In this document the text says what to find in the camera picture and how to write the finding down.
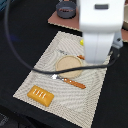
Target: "cable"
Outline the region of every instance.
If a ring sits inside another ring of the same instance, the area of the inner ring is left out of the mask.
[[[6,8],[5,8],[5,14],[4,14],[4,28],[5,28],[5,35],[6,35],[6,38],[7,38],[7,43],[9,44],[9,46],[10,46],[10,48],[11,48],[14,56],[19,60],[20,63],[22,63],[28,69],[33,70],[33,71],[38,72],[38,73],[42,73],[42,74],[60,74],[60,73],[65,73],[65,72],[70,72],[70,71],[76,71],[76,70],[107,68],[107,67],[112,66],[116,62],[116,60],[118,58],[118,55],[119,55],[119,49],[114,49],[116,51],[116,53],[114,53],[114,51],[113,51],[113,54],[115,54],[114,55],[114,60],[111,61],[107,65],[76,67],[76,68],[71,68],[71,69],[66,69],[66,70],[61,70],[61,71],[53,71],[53,72],[50,72],[50,71],[41,71],[41,70],[38,70],[38,69],[35,69],[35,68],[31,67],[29,64],[27,64],[19,56],[19,54],[17,53],[17,51],[15,50],[15,48],[13,46],[13,43],[11,41],[11,38],[10,38],[9,27],[8,27],[8,15],[9,15],[10,2],[11,2],[11,0],[7,0],[7,5],[6,5]]]

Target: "knife handle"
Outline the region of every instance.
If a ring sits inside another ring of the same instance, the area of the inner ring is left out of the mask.
[[[82,59],[82,60],[85,59],[84,56],[82,56],[82,55],[79,55],[79,56],[77,56],[77,57],[80,58],[80,59]]]
[[[68,84],[71,84],[71,85],[74,85],[74,86],[76,86],[76,87],[82,88],[82,89],[86,88],[85,85],[83,85],[83,84],[81,84],[81,83],[78,83],[78,82],[75,82],[75,81],[73,81],[73,80],[69,80],[69,79],[67,79],[67,78],[64,78],[64,82],[66,82],[66,83],[68,83]]]

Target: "placemat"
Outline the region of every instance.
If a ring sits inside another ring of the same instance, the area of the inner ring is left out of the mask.
[[[54,71],[55,63],[64,56],[58,52],[58,49],[69,52],[71,55],[83,55],[83,46],[79,43],[81,39],[82,37],[59,31],[36,63],[35,68]],[[107,64],[109,59],[108,56],[104,64]],[[85,60],[82,61],[84,65],[88,65]],[[72,79],[85,84],[85,89],[77,88],[61,80],[52,80],[49,75],[31,71],[13,97],[62,117],[82,128],[90,128],[106,70],[84,70],[79,77]],[[27,97],[27,93],[34,85],[54,94],[55,97],[49,107],[44,107]]]

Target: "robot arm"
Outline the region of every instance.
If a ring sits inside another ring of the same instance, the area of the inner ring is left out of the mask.
[[[117,48],[123,46],[124,3],[125,0],[77,0],[88,63],[102,64],[112,45]]]

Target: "black table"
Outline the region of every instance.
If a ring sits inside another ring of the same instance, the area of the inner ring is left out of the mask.
[[[10,36],[20,56],[34,66],[58,31],[82,36],[81,32],[48,24],[59,0],[21,0],[10,11]],[[13,98],[30,70],[12,54],[0,15],[0,105],[54,128],[78,126]],[[95,112],[92,128],[128,127],[128,44],[118,61],[109,67]]]

